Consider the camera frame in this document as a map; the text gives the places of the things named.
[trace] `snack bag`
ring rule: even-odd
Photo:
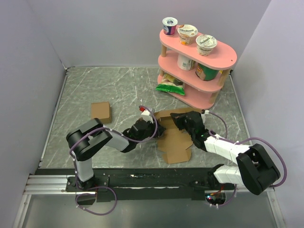
[[[177,93],[185,96],[184,83],[172,75],[164,74],[161,83],[156,87],[158,91]]]

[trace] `white wall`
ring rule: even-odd
[[[0,1],[0,227],[38,166],[64,68],[25,0]]]
[[[28,0],[66,67],[157,65],[162,19],[176,17],[240,56],[270,0]]]
[[[273,144],[287,164],[276,193],[291,228],[304,224],[303,12],[302,0],[272,0],[233,72],[250,135]]]

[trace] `marble surface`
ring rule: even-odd
[[[140,117],[139,105],[156,111],[188,107],[170,94],[155,90],[158,67],[74,67],[68,69],[67,80],[59,103],[53,129],[47,144],[42,168],[73,168],[68,154],[66,135],[70,130],[90,120],[91,103],[109,101],[112,123],[107,126],[119,131],[130,127]],[[222,116],[228,124],[228,138],[247,138],[240,109],[230,79],[225,82],[214,106],[210,109]],[[223,123],[208,115],[206,127],[224,135]],[[233,165],[225,158],[192,146],[190,161],[166,164],[162,152],[157,150],[155,140],[136,149],[121,153],[104,147],[93,157],[95,168],[175,168],[213,167],[219,163]]]

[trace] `white bottle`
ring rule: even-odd
[[[179,57],[177,58],[177,65],[182,70],[192,70],[194,68],[195,61],[179,54]]]

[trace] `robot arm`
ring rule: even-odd
[[[220,140],[217,134],[215,138],[205,128],[202,115],[204,112],[202,114],[195,111],[183,114],[171,113],[175,125],[179,130],[185,129],[189,133],[196,147],[216,153],[237,164],[237,166],[221,164],[211,169],[210,174],[214,175],[218,183],[245,185],[250,192],[259,195],[280,178],[278,168],[262,145],[236,145]]]
[[[114,132],[112,129],[104,129],[95,134],[86,137],[72,151],[75,157],[77,168],[78,186],[86,190],[92,187],[94,183],[94,172],[92,168],[92,157],[104,146],[109,146],[117,149],[120,152],[126,153],[135,149],[137,141],[142,141],[151,137],[155,131],[155,123],[151,113],[147,110],[142,112],[142,118],[137,120],[131,128],[123,131],[123,133]],[[80,141],[85,135],[92,130],[105,127],[97,118],[88,121],[82,126],[71,131],[66,140],[69,148]],[[162,136],[165,128],[158,123],[157,132],[154,138]]]

